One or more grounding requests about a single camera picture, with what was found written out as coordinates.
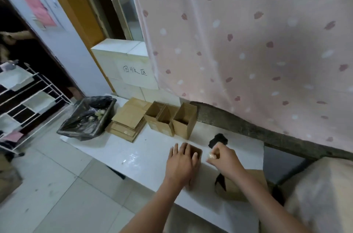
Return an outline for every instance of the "pink poster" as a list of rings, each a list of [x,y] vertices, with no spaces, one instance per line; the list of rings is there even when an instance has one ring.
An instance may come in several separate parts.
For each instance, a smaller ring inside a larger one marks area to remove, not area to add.
[[[40,0],[25,0],[33,14],[44,26],[57,26]]]

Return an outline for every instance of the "white tabletop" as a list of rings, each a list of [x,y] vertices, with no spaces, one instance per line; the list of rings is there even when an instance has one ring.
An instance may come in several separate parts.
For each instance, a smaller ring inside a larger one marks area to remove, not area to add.
[[[121,97],[115,98],[119,106],[127,102]],[[203,150],[202,164],[193,190],[183,189],[175,203],[229,233],[258,232],[258,216],[249,203],[226,201],[215,193],[214,183],[219,173],[206,163],[206,158],[211,151],[209,141],[218,133],[228,139],[228,146],[236,151],[246,169],[262,170],[263,142],[197,122],[187,142]],[[163,181],[170,147],[185,141],[176,135],[170,137],[154,131],[148,125],[134,143],[107,132],[83,142],[65,136],[61,139],[153,191]]]

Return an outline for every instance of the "polka dot curtain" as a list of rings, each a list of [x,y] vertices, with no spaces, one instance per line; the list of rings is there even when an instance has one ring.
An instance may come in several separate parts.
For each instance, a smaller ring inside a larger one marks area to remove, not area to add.
[[[353,151],[353,0],[135,0],[160,87]]]

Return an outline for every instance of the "white polka dot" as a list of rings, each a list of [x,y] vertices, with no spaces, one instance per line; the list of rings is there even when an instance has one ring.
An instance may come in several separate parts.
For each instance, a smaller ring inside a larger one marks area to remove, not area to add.
[[[297,24],[298,24],[298,21],[299,19],[296,18],[296,17],[290,17],[288,20],[287,20],[287,24],[289,27],[295,27]]]
[[[217,28],[220,25],[221,21],[220,20],[215,20],[212,24],[214,28]]]
[[[330,49],[330,50],[327,50],[327,51],[325,51],[324,53],[322,53],[321,57],[322,57],[322,58],[331,57],[334,52],[335,52],[335,51],[334,51],[334,50],[331,50],[331,49]]]
[[[314,86],[312,84],[305,84],[305,85],[303,85],[303,87],[308,90],[314,89]]]
[[[167,31],[164,28],[162,28],[159,32],[161,33],[161,35],[166,35],[167,34]]]

